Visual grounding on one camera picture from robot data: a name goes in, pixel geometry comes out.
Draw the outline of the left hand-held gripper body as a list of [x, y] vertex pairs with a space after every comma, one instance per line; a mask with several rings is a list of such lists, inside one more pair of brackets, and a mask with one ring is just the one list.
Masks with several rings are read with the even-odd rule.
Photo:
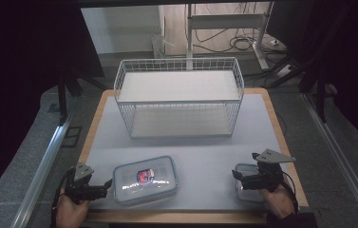
[[89, 200], [90, 191], [97, 189], [96, 186], [88, 184], [93, 173], [91, 167], [78, 162], [66, 172], [65, 195], [76, 204], [82, 200]]

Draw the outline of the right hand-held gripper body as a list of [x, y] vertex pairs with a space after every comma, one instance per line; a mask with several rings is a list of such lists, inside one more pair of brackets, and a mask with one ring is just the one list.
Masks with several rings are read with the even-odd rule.
[[280, 164], [296, 161], [296, 158], [294, 157], [284, 155], [271, 149], [266, 149], [260, 154], [253, 153], [252, 157], [257, 161], [258, 170], [258, 174], [252, 183], [252, 188], [267, 189], [270, 192], [273, 192], [284, 180]]

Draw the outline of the small clear blue-rimmed food container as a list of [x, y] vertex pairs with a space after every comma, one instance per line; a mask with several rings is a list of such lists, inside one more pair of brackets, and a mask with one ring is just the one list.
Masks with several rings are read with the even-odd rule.
[[[257, 165], [248, 163], [238, 163], [235, 166], [235, 171], [239, 172], [243, 177], [256, 175]], [[240, 180], [236, 180], [236, 197], [239, 201], [244, 203], [263, 204], [264, 198], [259, 194], [257, 190], [244, 190]]]

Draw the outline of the large clear blue-rimmed food container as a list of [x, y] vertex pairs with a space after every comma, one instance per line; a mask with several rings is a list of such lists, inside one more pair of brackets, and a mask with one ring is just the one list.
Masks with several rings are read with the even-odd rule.
[[114, 201], [138, 205], [175, 194], [179, 186], [173, 159], [161, 156], [120, 165], [113, 171]]

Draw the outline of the person's left hand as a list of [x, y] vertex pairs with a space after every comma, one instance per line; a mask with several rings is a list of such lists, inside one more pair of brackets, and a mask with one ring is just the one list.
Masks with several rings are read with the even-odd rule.
[[69, 197], [62, 195], [59, 197], [57, 204], [56, 227], [80, 228], [86, 218], [88, 209], [88, 200], [76, 204]]

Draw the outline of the person's right hand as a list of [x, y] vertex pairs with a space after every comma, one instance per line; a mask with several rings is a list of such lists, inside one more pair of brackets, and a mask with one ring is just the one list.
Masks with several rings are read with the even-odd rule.
[[273, 192], [260, 189], [259, 194], [265, 199], [270, 211], [278, 219], [284, 219], [295, 213], [291, 195], [282, 185], [279, 185]]

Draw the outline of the black metal stand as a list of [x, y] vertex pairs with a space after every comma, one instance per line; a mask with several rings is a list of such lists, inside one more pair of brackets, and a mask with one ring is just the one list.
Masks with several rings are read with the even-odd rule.
[[61, 73], [58, 83], [58, 99], [60, 110], [60, 125], [63, 125], [67, 120], [67, 105], [66, 105], [66, 91], [73, 97], [78, 97], [82, 94], [82, 88], [75, 77]]
[[325, 73], [324, 68], [321, 66], [321, 62], [318, 58], [312, 58], [305, 64], [306, 74], [303, 76], [300, 84], [299, 90], [301, 92], [309, 92], [313, 85], [316, 85], [316, 105], [315, 110], [316, 114], [320, 120], [325, 123]]

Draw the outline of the white power strip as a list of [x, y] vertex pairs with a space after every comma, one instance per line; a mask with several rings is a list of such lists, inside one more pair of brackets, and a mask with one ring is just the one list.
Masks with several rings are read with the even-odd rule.
[[276, 76], [278, 78], [282, 78], [282, 77], [286, 76], [288, 73], [290, 73], [291, 71], [292, 71], [292, 66], [291, 65], [285, 65], [282, 69], [280, 69], [276, 73]]

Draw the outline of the aluminium rail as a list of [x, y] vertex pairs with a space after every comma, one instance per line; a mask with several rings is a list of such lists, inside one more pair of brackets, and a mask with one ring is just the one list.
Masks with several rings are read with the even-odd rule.
[[354, 172], [351, 164], [349, 163], [347, 157], [344, 155], [343, 150], [341, 149], [338, 142], [335, 140], [329, 126], [327, 123], [324, 123], [321, 118], [316, 113], [316, 106], [312, 98], [306, 94], [302, 94], [301, 97], [305, 101], [307, 108], [318, 128], [320, 134], [322, 135], [324, 141], [327, 144], [327, 147], [330, 150], [331, 155], [334, 157], [335, 162], [337, 163], [344, 179], [346, 180], [349, 189], [351, 190], [353, 196], [358, 203], [358, 176]]
[[46, 183], [49, 171], [52, 164], [55, 161], [58, 150], [61, 147], [63, 138], [70, 125], [71, 116], [63, 118], [63, 122], [59, 123], [51, 137], [51, 140], [47, 146], [45, 154], [35, 172], [35, 175], [28, 187], [28, 191], [25, 194], [17, 213], [9, 228], [26, 228], [31, 214], [34, 210], [41, 191]]

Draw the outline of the black square floor frame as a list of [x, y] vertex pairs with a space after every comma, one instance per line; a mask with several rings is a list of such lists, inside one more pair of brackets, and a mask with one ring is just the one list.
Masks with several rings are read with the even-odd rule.
[[82, 128], [80, 126], [70, 126], [66, 131], [64, 140], [62, 142], [63, 148], [74, 148], [77, 146], [80, 139]]

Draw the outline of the white metal desk frame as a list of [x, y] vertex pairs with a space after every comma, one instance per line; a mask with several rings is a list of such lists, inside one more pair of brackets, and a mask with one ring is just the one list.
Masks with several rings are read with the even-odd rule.
[[193, 57], [193, 30], [194, 29], [259, 29], [258, 36], [252, 42], [254, 55], [263, 71], [269, 66], [262, 54], [262, 39], [268, 26], [273, 2], [260, 14], [218, 14], [218, 15], [195, 15], [192, 13], [192, 5], [187, 5], [186, 32], [187, 49], [186, 57]]

